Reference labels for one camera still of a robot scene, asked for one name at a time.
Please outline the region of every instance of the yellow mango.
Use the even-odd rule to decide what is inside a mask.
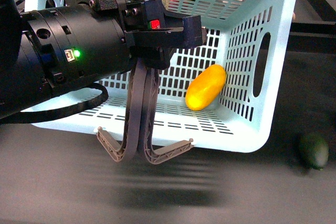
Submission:
[[[190,83],[185,102],[189,109],[199,111],[207,107],[221,92],[226,80],[226,72],[221,65],[205,69]]]

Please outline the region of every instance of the green fruit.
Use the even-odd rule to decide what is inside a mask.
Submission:
[[[313,169],[322,170],[327,164],[329,147],[318,133],[310,133],[301,137],[299,152],[303,161]]]

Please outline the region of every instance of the dark gray table surface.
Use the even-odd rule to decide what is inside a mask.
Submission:
[[[297,20],[318,20],[305,0]],[[335,223],[336,57],[287,53],[270,139],[260,150],[194,148],[159,166],[113,163],[94,135],[0,126],[0,223]],[[293,141],[319,131],[326,168]]]

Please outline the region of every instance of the light blue plastic basket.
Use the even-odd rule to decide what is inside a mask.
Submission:
[[[61,5],[63,0],[54,0]],[[46,0],[26,0],[26,10],[43,9]],[[295,0],[170,0],[169,10],[201,15],[208,28],[207,45],[178,50],[171,67],[161,74],[153,143],[168,145],[193,138],[196,147],[252,152],[269,136]],[[270,45],[260,94],[253,93],[261,41],[270,33]],[[190,111],[184,96],[190,82],[205,68],[220,64],[227,81],[206,109]],[[121,140],[127,98],[128,73],[100,81],[110,98],[96,109],[38,127],[93,133],[106,128]],[[58,108],[94,96],[84,89],[50,100],[29,110]]]

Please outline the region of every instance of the black cable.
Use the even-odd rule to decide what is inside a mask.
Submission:
[[[85,110],[93,109],[101,105],[103,102],[105,102],[109,97],[107,89],[98,83],[93,83],[91,85],[88,85],[86,86],[86,88],[98,89],[102,91],[102,93],[99,96],[91,100],[80,102],[80,103],[70,105],[67,107],[63,107],[63,108],[59,108],[59,109],[35,111],[35,112],[18,112],[6,118],[2,118],[0,120],[0,124],[41,123],[41,122],[48,122],[48,121],[53,121],[57,119],[62,119],[62,118],[66,118],[74,114],[78,114]]]

